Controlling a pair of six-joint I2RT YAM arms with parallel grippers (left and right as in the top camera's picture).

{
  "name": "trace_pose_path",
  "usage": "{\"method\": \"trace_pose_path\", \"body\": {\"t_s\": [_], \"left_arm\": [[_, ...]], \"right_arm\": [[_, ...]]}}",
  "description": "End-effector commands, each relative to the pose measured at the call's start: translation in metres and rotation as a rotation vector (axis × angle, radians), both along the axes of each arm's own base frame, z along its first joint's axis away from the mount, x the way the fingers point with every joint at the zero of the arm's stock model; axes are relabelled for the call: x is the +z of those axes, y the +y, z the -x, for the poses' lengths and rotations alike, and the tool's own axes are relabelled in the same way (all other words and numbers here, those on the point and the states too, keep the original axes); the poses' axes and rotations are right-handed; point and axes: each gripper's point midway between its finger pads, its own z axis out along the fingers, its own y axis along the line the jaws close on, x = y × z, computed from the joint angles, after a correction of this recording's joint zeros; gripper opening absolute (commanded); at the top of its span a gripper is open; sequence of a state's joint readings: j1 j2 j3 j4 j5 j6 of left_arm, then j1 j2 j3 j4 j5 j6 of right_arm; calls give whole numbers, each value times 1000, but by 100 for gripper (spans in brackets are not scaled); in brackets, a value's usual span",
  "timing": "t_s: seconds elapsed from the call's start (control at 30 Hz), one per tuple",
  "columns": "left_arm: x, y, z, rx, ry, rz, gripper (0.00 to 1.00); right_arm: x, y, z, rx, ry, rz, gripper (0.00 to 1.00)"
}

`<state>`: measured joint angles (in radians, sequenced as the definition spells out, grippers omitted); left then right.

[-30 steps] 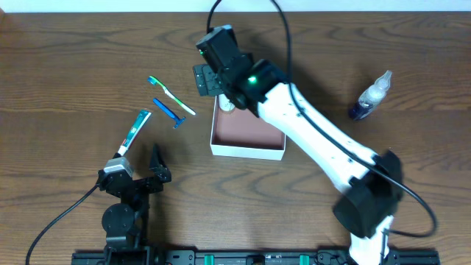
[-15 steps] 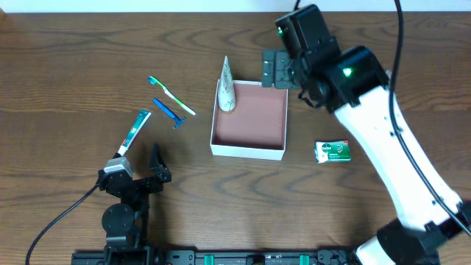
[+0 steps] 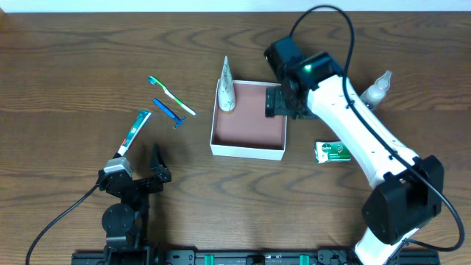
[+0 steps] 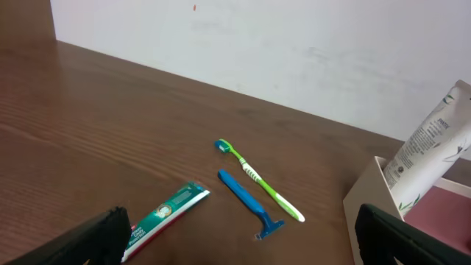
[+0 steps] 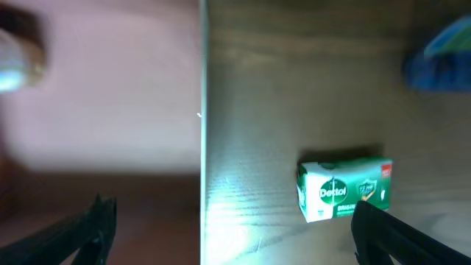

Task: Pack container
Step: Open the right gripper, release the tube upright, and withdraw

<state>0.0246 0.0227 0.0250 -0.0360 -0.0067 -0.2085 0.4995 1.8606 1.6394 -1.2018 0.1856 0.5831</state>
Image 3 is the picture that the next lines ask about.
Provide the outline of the green Dettol soap box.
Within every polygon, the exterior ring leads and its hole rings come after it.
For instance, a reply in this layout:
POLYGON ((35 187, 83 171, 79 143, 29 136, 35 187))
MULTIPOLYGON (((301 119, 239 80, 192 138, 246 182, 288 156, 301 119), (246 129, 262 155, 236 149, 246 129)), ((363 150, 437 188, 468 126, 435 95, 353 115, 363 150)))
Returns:
POLYGON ((314 153, 318 163, 351 161, 350 151, 341 141, 317 141, 314 144, 314 153))

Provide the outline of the white box with pink interior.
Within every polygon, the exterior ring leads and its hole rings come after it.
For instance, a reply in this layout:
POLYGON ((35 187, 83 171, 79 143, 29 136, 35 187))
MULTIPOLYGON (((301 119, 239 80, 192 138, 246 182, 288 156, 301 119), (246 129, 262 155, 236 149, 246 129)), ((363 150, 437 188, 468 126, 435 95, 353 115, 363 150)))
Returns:
POLYGON ((287 117, 265 117, 270 82, 236 80, 235 110, 226 113, 215 97, 210 149, 215 156, 281 160, 286 150, 287 117))

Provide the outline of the white Pantene conditioner tube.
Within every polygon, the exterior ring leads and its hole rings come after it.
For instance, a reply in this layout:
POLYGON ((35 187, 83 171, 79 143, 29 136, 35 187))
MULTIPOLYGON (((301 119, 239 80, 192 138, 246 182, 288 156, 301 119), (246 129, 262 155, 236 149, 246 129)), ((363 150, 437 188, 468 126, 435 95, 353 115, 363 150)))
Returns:
POLYGON ((224 112, 232 112, 236 107, 236 95, 233 76, 227 56, 224 57, 224 63, 217 92, 219 108, 224 112))

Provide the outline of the blue foam soap pump bottle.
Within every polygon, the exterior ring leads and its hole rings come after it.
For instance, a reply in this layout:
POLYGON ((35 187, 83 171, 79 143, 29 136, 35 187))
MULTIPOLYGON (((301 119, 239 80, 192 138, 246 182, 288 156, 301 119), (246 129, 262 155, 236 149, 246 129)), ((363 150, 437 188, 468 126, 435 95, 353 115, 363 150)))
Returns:
POLYGON ((361 101, 370 109, 374 110, 384 99, 391 86, 392 72, 386 71, 381 77, 370 85, 361 95, 361 101))

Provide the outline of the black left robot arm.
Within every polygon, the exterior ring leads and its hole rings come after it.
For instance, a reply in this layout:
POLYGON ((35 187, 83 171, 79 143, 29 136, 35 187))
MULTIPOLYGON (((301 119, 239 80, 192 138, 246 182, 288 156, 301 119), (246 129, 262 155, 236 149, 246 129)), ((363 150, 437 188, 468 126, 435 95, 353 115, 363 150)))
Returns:
POLYGON ((149 220, 149 195, 161 192, 163 185, 171 182, 171 172, 157 144, 153 146, 149 170, 151 176, 133 179, 130 162, 116 153, 98 172, 96 184, 99 190, 121 200, 111 205, 102 217, 109 248, 131 250, 144 244, 149 220))

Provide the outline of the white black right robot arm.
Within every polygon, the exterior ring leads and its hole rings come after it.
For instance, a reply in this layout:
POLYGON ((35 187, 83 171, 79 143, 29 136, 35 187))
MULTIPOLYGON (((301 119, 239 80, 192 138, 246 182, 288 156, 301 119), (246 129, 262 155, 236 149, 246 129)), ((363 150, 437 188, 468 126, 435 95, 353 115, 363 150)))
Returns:
POLYGON ((402 144, 360 100, 347 70, 327 52, 307 57, 291 36, 264 52, 279 86, 266 91, 267 117, 323 120, 349 149, 372 193, 362 208, 367 229, 351 264, 389 264, 411 236, 440 214, 444 169, 402 144))

